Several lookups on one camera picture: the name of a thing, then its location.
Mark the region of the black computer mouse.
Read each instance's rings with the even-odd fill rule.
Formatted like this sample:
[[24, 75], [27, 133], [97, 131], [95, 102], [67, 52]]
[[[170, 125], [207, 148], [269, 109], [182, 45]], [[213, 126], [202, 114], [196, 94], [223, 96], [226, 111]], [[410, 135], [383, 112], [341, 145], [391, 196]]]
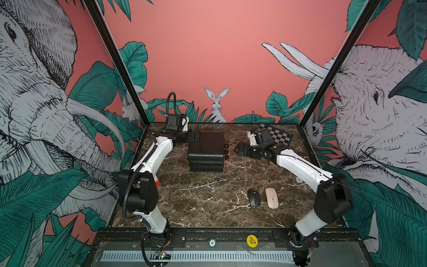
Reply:
[[261, 205], [260, 193], [256, 189], [249, 189], [247, 196], [252, 208], [258, 208]]

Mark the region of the black drawer cabinet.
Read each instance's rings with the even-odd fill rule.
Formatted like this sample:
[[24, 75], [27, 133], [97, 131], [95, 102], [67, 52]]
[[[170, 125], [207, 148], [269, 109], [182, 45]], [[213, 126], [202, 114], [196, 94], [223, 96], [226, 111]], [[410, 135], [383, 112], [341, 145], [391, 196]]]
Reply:
[[189, 143], [187, 160], [192, 172], [223, 172], [226, 142], [223, 131], [197, 131], [195, 142]]

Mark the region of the pink computer mouse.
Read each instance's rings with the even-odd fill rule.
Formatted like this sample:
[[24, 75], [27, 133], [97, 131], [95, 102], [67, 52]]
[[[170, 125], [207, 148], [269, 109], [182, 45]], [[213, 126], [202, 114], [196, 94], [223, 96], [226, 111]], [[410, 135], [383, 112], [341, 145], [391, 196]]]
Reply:
[[276, 190], [273, 188], [266, 188], [265, 193], [266, 193], [268, 207], [270, 209], [277, 209], [279, 207], [279, 201], [278, 201]]

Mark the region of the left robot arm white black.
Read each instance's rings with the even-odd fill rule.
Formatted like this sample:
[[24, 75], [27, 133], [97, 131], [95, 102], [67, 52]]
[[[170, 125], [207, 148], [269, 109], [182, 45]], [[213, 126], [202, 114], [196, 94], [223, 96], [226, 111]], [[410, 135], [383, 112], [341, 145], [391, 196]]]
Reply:
[[151, 135], [153, 143], [140, 161], [130, 170], [119, 173], [119, 201], [123, 221], [139, 219], [148, 232], [170, 235], [169, 221], [159, 207], [156, 173], [175, 145], [200, 141], [199, 130], [163, 130]]

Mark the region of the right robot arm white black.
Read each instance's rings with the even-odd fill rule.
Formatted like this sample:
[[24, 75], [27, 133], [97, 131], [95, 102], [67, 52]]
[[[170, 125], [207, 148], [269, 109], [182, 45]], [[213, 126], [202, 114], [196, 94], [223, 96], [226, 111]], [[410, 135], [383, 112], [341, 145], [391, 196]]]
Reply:
[[303, 159], [291, 149], [276, 144], [263, 148], [239, 143], [234, 151], [239, 156], [265, 158], [289, 170], [316, 194], [313, 209], [295, 223], [297, 237], [308, 237], [345, 215], [354, 207], [348, 178], [332, 174]]

